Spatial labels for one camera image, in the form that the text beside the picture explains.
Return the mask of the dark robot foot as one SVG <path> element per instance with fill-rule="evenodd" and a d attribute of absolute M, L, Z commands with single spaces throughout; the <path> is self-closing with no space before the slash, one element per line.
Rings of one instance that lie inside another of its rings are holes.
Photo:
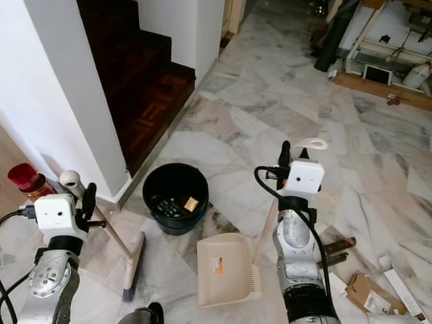
<path fill-rule="evenodd" d="M 159 302 L 141 306 L 124 315 L 117 324 L 165 324 L 163 306 Z"/>

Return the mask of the cream storage shelf rack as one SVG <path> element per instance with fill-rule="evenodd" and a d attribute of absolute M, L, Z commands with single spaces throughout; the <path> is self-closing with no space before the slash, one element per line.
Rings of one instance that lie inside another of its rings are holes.
<path fill-rule="evenodd" d="M 386 70 L 392 86 L 432 96 L 432 67 L 423 82 L 404 83 L 411 69 L 432 64 L 432 0 L 362 0 L 340 49 L 346 50 L 340 64 L 346 73 Z"/>

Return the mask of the black rolled mat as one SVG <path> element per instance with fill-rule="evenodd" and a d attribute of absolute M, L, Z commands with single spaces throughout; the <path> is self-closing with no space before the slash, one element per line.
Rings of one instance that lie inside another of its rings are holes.
<path fill-rule="evenodd" d="M 316 70 L 327 73 L 330 65 L 333 65 L 333 62 L 336 61 L 339 45 L 342 43 L 342 38 L 348 30 L 352 16 L 354 16 L 354 12 L 361 1 L 345 0 L 337 7 L 332 25 L 327 31 L 322 47 L 318 52 L 317 61 L 314 64 Z"/>

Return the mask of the white plastic jug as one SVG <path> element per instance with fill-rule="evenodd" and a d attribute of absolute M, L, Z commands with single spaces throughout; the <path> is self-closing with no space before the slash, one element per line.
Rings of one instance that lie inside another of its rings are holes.
<path fill-rule="evenodd" d="M 402 86 L 411 89 L 419 89 L 432 74 L 432 61 L 426 61 L 423 64 L 416 65 L 405 74 L 402 79 Z"/>

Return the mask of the white framed dark panel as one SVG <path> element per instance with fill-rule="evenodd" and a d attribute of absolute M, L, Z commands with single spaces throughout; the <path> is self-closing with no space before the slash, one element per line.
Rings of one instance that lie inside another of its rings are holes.
<path fill-rule="evenodd" d="M 365 80 L 370 80 L 381 84 L 391 84 L 393 72 L 384 67 L 366 64 L 363 69 L 362 77 Z"/>

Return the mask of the dark brown flat bar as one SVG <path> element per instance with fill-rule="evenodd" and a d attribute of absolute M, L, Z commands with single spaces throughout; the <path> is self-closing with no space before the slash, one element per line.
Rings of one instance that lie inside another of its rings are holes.
<path fill-rule="evenodd" d="M 333 267 L 337 263 L 345 262 L 346 259 L 348 259 L 349 255 L 350 254 L 348 252 L 346 252 L 346 251 L 342 251 L 342 252 L 339 252 L 339 253 L 327 254 L 327 256 L 325 257 L 324 261 L 319 261 L 317 264 L 321 268 L 324 268 L 325 265 L 327 267 Z"/>
<path fill-rule="evenodd" d="M 356 244 L 357 240 L 355 237 L 344 238 L 343 240 L 338 240 L 333 243 L 326 244 L 326 246 L 324 246 L 322 250 L 324 250 L 324 253 L 326 253 L 327 255 L 332 255 L 343 250 L 351 249 L 352 247 L 355 247 Z"/>

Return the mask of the long white carton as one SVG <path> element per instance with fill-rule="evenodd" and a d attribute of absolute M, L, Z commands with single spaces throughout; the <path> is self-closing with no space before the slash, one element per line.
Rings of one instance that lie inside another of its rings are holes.
<path fill-rule="evenodd" d="M 406 306 L 407 314 L 414 317 L 420 324 L 432 324 L 410 293 L 410 290 L 408 290 L 402 279 L 399 277 L 397 271 L 393 269 L 391 259 L 386 255 L 381 256 L 379 257 L 379 264 L 381 265 L 383 274 L 395 290 L 395 293 L 397 293 L 399 299 L 404 303 L 404 306 Z"/>

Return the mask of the beige long-handled broom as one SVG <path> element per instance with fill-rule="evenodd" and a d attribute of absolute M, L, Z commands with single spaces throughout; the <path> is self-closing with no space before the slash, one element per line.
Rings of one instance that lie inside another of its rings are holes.
<path fill-rule="evenodd" d="M 74 170 L 65 170 L 59 176 L 61 185 L 78 198 L 83 198 L 84 184 L 81 182 L 80 175 Z M 138 268 L 143 260 L 144 248 L 146 246 L 145 232 L 139 231 L 136 237 L 133 238 L 132 243 L 126 244 L 117 234 L 114 227 L 111 225 L 108 216 L 106 216 L 100 207 L 95 205 L 91 213 L 95 216 L 95 221 L 101 221 L 104 225 L 102 228 L 108 233 L 110 238 L 120 247 L 121 252 L 126 259 L 126 277 L 124 279 L 124 289 L 121 293 L 121 301 L 124 303 L 131 303 L 134 299 L 135 286 L 138 283 Z"/>

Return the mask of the beige long-handled dustpan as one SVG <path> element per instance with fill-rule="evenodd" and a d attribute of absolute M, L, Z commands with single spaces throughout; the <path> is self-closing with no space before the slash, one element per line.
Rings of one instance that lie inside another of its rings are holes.
<path fill-rule="evenodd" d="M 327 143 L 308 138 L 297 147 L 326 149 Z M 291 161 L 300 159 L 293 155 Z M 277 251 L 277 274 L 290 312 L 290 320 L 327 313 L 334 316 L 330 287 L 326 275 L 320 272 L 315 257 L 324 259 L 321 240 L 314 229 L 316 209 L 305 198 L 283 196 L 277 190 L 275 165 L 256 167 L 253 176 L 273 198 L 274 203 L 265 229 L 272 230 Z M 201 308 L 224 306 L 262 296 L 261 275 L 257 257 L 263 243 L 251 247 L 251 239 L 242 234 L 219 234 L 197 243 L 198 305 Z"/>

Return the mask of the red-capped brown bottle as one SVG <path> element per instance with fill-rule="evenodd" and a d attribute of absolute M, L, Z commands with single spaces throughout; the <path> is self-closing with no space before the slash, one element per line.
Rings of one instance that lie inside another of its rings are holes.
<path fill-rule="evenodd" d="M 7 173 L 7 178 L 33 202 L 40 197 L 57 194 L 46 176 L 38 173 L 29 163 L 20 163 L 12 167 Z"/>

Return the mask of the dark wooden staircase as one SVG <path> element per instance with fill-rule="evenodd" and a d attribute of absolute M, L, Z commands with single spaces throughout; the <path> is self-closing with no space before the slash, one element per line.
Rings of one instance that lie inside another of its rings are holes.
<path fill-rule="evenodd" d="M 76 0 L 127 169 L 136 175 L 194 90 L 171 38 L 141 30 L 135 0 Z"/>

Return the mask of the flattened brown cardboard box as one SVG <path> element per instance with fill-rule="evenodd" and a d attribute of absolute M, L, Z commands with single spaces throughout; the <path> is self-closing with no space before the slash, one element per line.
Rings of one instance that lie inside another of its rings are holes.
<path fill-rule="evenodd" d="M 352 275 L 345 289 L 348 300 L 367 314 L 406 315 L 407 308 L 401 300 L 383 290 L 364 273 Z"/>

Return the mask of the long wooden plank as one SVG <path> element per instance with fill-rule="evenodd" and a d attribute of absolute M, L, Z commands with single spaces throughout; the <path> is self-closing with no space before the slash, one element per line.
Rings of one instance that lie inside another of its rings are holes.
<path fill-rule="evenodd" d="M 400 86 L 392 86 L 391 84 L 381 84 L 365 80 L 354 74 L 339 71 L 335 71 L 333 77 L 330 77 L 330 80 L 338 86 L 361 90 L 361 92 L 379 98 L 387 99 L 388 95 L 397 95 L 401 98 L 401 104 L 432 112 L 432 97 L 417 92 L 416 90 L 408 90 Z"/>

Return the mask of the black plastic bucket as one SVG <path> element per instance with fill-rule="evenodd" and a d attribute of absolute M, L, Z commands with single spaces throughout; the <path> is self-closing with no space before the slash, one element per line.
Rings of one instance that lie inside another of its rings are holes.
<path fill-rule="evenodd" d="M 210 208 L 206 177 L 185 163 L 168 163 L 154 169 L 143 182 L 142 195 L 161 231 L 172 236 L 190 232 Z M 188 197 L 200 201 L 195 214 L 183 207 Z"/>

